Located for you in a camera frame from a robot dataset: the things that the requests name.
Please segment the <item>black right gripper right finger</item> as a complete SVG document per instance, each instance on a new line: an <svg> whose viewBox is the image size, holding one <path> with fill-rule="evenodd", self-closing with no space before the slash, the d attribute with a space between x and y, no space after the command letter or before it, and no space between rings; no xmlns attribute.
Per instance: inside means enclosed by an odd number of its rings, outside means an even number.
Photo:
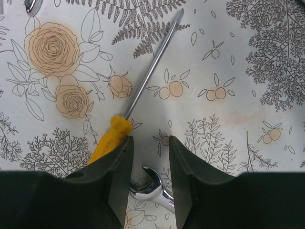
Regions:
<svg viewBox="0 0 305 229"><path fill-rule="evenodd" d="M302 229L305 175L226 174L191 153L175 136L169 159L179 229Z"/></svg>

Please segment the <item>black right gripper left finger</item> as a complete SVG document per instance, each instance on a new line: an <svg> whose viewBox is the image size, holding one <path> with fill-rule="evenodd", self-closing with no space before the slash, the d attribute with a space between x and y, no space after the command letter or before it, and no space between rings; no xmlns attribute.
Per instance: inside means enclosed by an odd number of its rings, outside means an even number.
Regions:
<svg viewBox="0 0 305 229"><path fill-rule="evenodd" d="M134 155L133 138L92 164L57 178L38 171L2 171L3 229L122 229Z"/></svg>

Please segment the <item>small silver wrench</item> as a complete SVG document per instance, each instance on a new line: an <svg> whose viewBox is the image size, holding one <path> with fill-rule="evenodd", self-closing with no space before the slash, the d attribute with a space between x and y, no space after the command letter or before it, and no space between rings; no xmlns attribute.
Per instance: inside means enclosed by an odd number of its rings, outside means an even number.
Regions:
<svg viewBox="0 0 305 229"><path fill-rule="evenodd" d="M130 183L130 195L136 200L150 201L163 206L165 209L175 214L174 198L162 184L161 177L151 167L142 165L143 170L148 175L150 181L143 188L136 188Z"/></svg>

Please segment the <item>yellow handle screwdriver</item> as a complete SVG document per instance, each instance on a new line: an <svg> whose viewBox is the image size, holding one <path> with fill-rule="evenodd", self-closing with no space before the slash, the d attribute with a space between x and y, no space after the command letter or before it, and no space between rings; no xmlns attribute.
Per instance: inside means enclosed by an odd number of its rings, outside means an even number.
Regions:
<svg viewBox="0 0 305 229"><path fill-rule="evenodd" d="M98 145L96 146L88 164L91 164L98 160L99 158L105 156L112 150L114 150L122 140L132 131L132 124L129 121L129 118L136 107L143 91L150 78L153 76L153 73L160 62L163 54L165 53L171 39L173 38L177 28L183 18L184 9L181 9L175 19L173 20L170 28L163 39L161 46L159 47L155 57L153 58L152 63L150 64L148 70L146 71L140 85L135 91L131 102L126 108L123 116L114 116L110 120L110 128L105 132L105 134L101 137Z"/></svg>

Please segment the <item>medium silver wrench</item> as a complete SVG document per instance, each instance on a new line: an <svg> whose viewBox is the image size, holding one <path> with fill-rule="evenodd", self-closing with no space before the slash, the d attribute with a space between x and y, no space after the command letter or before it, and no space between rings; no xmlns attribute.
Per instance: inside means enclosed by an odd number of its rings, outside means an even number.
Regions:
<svg viewBox="0 0 305 229"><path fill-rule="evenodd" d="M36 15L41 8L43 0L25 0L25 10L29 15Z"/></svg>

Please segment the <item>floral table mat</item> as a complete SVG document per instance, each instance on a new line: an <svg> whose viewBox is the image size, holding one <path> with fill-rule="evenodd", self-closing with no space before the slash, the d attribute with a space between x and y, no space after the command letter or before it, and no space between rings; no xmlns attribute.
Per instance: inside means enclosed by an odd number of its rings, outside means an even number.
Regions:
<svg viewBox="0 0 305 229"><path fill-rule="evenodd" d="M299 0L44 0L36 15L1 1L0 172L65 178L90 165L181 9L129 118L130 183L148 185L145 165L173 196L170 136L234 177L305 173ZM178 228L175 214L129 192L123 229Z"/></svg>

